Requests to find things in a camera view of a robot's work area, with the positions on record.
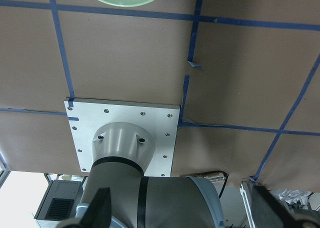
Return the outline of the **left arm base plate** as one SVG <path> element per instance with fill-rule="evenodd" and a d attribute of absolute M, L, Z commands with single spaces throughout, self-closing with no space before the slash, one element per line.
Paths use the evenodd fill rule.
<path fill-rule="evenodd" d="M 122 157 L 145 176 L 171 176 L 178 105 L 67 98 L 64 106 L 82 172 L 100 158 Z"/>

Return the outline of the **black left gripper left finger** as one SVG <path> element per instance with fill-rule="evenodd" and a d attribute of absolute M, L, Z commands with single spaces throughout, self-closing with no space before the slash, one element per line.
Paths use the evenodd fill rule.
<path fill-rule="evenodd" d="M 99 188 L 79 222 L 81 228 L 109 228 L 112 220 L 111 191 Z"/>

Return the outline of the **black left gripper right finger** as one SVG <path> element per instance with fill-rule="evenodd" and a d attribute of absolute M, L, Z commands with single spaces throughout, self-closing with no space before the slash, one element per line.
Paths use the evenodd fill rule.
<path fill-rule="evenodd" d="M 251 214 L 256 228 L 296 228 L 295 219 L 264 186 L 254 186 Z"/>

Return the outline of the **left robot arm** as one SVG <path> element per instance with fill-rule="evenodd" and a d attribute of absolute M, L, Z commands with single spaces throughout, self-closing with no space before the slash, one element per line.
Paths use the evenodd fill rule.
<path fill-rule="evenodd" d="M 152 177 L 153 136 L 127 122 L 103 125 L 87 138 L 88 181 L 76 208 L 82 228 L 223 228 L 214 185 L 200 176 Z"/>

